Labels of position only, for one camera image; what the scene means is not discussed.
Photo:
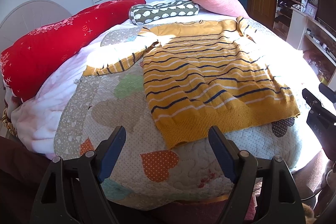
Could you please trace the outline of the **yellow striped knit sweater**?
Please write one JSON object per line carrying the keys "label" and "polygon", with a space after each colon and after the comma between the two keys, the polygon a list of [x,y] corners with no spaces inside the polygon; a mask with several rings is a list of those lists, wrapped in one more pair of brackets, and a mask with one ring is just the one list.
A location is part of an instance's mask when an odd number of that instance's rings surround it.
{"label": "yellow striped knit sweater", "polygon": [[221,132],[299,115],[294,95],[276,79],[246,19],[143,27],[119,57],[107,54],[85,76],[124,72],[142,61],[148,108],[167,148]]}

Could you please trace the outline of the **white shelf unit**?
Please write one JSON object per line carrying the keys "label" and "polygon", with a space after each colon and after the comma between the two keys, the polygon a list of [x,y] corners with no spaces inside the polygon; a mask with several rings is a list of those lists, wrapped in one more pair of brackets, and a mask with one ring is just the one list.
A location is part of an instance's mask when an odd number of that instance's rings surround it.
{"label": "white shelf unit", "polygon": [[305,14],[318,0],[277,0],[273,31],[299,50],[320,82],[335,89],[335,35]]}

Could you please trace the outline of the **patchwork heart quilt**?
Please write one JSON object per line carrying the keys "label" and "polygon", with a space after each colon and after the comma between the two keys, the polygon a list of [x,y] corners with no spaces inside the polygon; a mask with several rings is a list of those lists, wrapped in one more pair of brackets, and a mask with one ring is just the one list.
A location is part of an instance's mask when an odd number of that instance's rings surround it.
{"label": "patchwork heart quilt", "polygon": [[[299,114],[303,113],[301,83],[291,77],[285,63],[292,50],[260,24],[247,22],[248,35],[258,52],[274,67],[276,79],[290,87]],[[127,42],[133,41],[142,28],[111,32],[102,41],[101,49],[124,51]],[[239,148],[255,151],[259,157],[284,156],[294,168],[301,149],[297,117],[224,134]],[[176,200],[208,200],[231,191],[232,182],[224,177],[207,136],[167,148],[147,105],[142,61],[120,73],[83,73],[60,118],[55,153],[66,160],[77,158],[96,149],[117,126],[125,128],[126,141],[111,175],[102,184],[109,200],[148,210]]]}

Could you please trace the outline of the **black television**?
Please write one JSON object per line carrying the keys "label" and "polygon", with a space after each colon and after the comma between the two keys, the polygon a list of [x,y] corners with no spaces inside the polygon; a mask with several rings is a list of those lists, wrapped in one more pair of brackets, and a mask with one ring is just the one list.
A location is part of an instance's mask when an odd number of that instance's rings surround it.
{"label": "black television", "polygon": [[315,20],[335,35],[336,0],[318,0],[318,10]]}

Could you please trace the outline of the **white alarm clock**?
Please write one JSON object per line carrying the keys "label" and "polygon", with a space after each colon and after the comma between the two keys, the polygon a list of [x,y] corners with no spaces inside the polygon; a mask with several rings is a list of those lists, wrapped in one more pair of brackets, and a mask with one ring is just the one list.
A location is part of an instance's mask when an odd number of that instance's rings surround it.
{"label": "white alarm clock", "polygon": [[316,13],[317,13],[317,7],[312,5],[311,3],[307,3],[305,14],[309,16],[311,19],[315,19]]}

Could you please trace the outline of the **red long bolster pillow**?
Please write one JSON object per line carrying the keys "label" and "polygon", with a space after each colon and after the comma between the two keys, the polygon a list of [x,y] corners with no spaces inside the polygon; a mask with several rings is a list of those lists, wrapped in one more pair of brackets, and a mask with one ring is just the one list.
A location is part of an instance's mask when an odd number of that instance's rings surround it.
{"label": "red long bolster pillow", "polygon": [[100,34],[126,21],[132,6],[145,2],[107,1],[22,36],[1,53],[6,87],[22,102],[33,98],[60,65]]}

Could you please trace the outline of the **round white headboard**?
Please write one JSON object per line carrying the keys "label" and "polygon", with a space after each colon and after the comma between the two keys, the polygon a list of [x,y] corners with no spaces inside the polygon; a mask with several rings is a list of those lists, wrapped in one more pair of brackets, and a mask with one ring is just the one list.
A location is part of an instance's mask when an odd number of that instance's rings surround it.
{"label": "round white headboard", "polygon": [[27,1],[13,9],[0,28],[0,50],[3,51],[19,38],[36,28],[69,18],[71,13],[49,0]]}

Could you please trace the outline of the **green sheep pattern pillow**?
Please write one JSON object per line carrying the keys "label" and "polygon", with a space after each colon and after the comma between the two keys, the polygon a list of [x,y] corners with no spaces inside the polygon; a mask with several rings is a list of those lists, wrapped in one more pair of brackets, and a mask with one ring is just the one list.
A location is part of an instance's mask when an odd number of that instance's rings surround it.
{"label": "green sheep pattern pillow", "polygon": [[160,19],[176,16],[198,15],[199,5],[191,0],[175,0],[155,5],[139,4],[129,10],[129,20],[137,25],[144,25]]}

